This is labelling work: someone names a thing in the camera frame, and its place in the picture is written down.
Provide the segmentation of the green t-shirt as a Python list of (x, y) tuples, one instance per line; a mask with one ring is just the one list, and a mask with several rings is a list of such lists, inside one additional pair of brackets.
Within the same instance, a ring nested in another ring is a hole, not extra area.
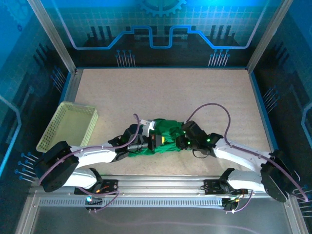
[(150, 130), (149, 134), (160, 135), (164, 137), (164, 143), (160, 146), (157, 146), (153, 150), (143, 149), (140, 151), (134, 151), (133, 153), (129, 153), (128, 157), (151, 156), (154, 154), (182, 151), (182, 149), (176, 146), (176, 138), (184, 135), (182, 130), (183, 122), (161, 118), (154, 119), (154, 121), (156, 122), (155, 129)]

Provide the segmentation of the pale yellow plastic basket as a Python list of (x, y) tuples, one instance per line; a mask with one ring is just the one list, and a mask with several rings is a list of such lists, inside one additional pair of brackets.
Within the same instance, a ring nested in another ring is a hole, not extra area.
[(57, 107), (36, 150), (46, 153), (60, 141), (70, 146), (87, 146), (98, 120), (95, 107), (63, 101)]

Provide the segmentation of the steel sheet panel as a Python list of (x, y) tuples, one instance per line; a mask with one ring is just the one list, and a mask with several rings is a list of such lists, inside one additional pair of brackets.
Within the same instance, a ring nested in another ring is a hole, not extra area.
[(289, 205), (253, 198), (242, 211), (209, 208), (40, 207), (31, 234), (306, 234)]

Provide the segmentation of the aluminium mounting rail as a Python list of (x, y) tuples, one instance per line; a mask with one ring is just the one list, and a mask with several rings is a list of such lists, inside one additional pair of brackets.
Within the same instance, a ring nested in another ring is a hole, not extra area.
[(203, 181), (207, 179), (218, 179), (221, 176), (177, 176), (177, 175), (107, 175), (102, 176), (102, 179), (118, 180), (118, 189), (124, 194), (205, 194), (200, 187)]

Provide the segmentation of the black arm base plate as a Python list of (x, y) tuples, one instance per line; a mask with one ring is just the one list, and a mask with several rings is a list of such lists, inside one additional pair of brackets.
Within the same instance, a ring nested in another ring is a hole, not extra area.
[(97, 182), (89, 189), (85, 189), (89, 193), (104, 194), (117, 191), (118, 180), (104, 179), (102, 182)]
[(218, 179), (207, 179), (200, 187), (205, 195), (248, 195), (247, 189), (234, 189), (228, 182)]

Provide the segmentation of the aluminium frame post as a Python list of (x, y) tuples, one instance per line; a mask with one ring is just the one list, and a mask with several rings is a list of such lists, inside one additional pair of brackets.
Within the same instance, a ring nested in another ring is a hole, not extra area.
[(268, 24), (264, 34), (262, 35), (254, 53), (252, 54), (247, 64), (247, 71), (249, 74), (251, 74), (251, 72), (255, 69), (256, 65), (258, 64), (271, 39), (278, 30), (283, 18), (285, 17), (292, 3), (293, 0), (281, 0), (280, 5), (276, 9), (270, 23)]
[(68, 53), (57, 29), (55, 28), (51, 18), (49, 17), (47, 11), (45, 10), (43, 4), (40, 0), (27, 0), (32, 10), (34, 11), (37, 19), (41, 23), (43, 29), (45, 30), (47, 36), (55, 47), (57, 53), (59, 54), (64, 65), (71, 74), (76, 72), (76, 66)]

